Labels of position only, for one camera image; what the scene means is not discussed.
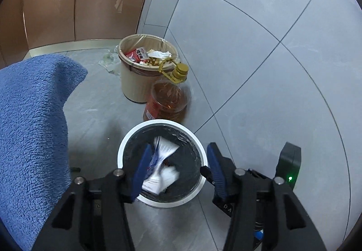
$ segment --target blue gripper pad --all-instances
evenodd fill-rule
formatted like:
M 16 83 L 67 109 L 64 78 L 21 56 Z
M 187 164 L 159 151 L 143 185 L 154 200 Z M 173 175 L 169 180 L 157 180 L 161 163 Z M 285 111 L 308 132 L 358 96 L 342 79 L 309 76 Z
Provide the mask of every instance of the blue gripper pad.
M 150 165 L 152 158 L 152 147 L 150 144 L 145 146 L 142 158 L 138 164 L 138 167 L 133 175 L 132 188 L 131 188 L 131 200 L 132 202 L 138 197 L 142 190 L 142 184 L 147 173 L 147 167 Z
M 215 191 L 220 198 L 226 200 L 227 189 L 226 189 L 226 178 L 221 169 L 219 158 L 222 158 L 218 146 L 212 142 L 207 146 L 207 161 L 210 166 L 212 179 L 215 182 Z

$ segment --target plastic bag on floor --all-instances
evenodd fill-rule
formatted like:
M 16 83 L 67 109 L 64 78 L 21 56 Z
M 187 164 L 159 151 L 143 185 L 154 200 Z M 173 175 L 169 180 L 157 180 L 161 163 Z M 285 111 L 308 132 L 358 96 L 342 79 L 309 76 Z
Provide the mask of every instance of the plastic bag on floor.
M 110 48 L 103 56 L 102 60 L 98 62 L 99 65 L 114 75 L 121 76 L 121 59 L 118 56 L 118 46 Z

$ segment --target red food wrapper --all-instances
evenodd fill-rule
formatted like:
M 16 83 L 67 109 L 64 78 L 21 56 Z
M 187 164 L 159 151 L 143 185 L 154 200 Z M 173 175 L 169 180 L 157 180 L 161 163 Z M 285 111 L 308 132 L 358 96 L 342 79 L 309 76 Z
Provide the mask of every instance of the red food wrapper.
M 139 62 L 148 62 L 150 58 L 144 48 L 138 48 L 133 51 L 130 51 L 126 54 L 126 57 L 130 58 L 132 61 L 139 63 Z

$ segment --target white rim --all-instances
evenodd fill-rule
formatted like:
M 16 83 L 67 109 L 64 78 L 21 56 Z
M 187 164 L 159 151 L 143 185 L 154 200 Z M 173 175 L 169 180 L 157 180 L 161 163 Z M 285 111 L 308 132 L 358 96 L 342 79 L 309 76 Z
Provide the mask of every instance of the white rim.
M 187 129 L 183 125 L 181 125 L 181 124 L 179 124 L 177 122 L 174 122 L 174 121 L 165 120 L 165 119 L 154 119 L 154 120 L 149 120 L 149 121 L 146 121 L 146 122 L 143 122 L 143 123 L 140 123 L 140 124 L 136 125 L 123 138 L 123 140 L 121 142 L 121 145 L 119 146 L 119 149 L 118 149 L 118 156 L 117 156 L 118 168 L 123 167 L 124 148 L 125 148 L 128 140 L 131 138 L 131 136 L 133 136 L 141 128 L 144 128 L 146 126 L 155 126 L 155 125 L 158 125 L 158 124 L 171 126 L 173 128 L 176 128 L 176 129 L 182 131 L 187 137 L 190 138 L 190 140 L 193 141 L 193 143 L 197 147 L 197 149 L 198 149 L 198 151 L 200 153 L 201 166 L 207 166 L 206 152 L 205 152 L 201 142 L 198 140 L 198 138 L 189 129 Z M 200 190 L 202 189 L 202 187 L 203 187 L 203 185 L 205 183 L 205 180 L 206 179 L 204 177 L 201 177 L 201 179 L 198 181 L 198 185 L 192 190 L 192 192 L 189 193 L 186 197 L 182 198 L 180 201 L 161 203 L 161 202 L 156 202 L 156 201 L 152 201 L 150 199 L 147 199 L 146 197 L 142 196 L 141 194 L 138 195 L 137 199 L 140 200 L 141 202 L 147 204 L 147 205 L 150 205 L 152 207 L 157 207 L 157 208 L 172 208 L 172 207 L 180 206 L 182 204 L 187 203 L 191 199 L 193 199 L 200 192 Z

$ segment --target bottle label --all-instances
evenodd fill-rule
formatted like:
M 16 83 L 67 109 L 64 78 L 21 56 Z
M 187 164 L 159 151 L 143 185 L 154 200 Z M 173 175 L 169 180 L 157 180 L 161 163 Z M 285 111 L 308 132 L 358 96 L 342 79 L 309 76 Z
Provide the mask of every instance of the bottle label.
M 146 117 L 148 120 L 156 119 L 160 111 L 160 104 L 157 103 L 154 98 L 150 95 L 150 99 L 146 104 Z

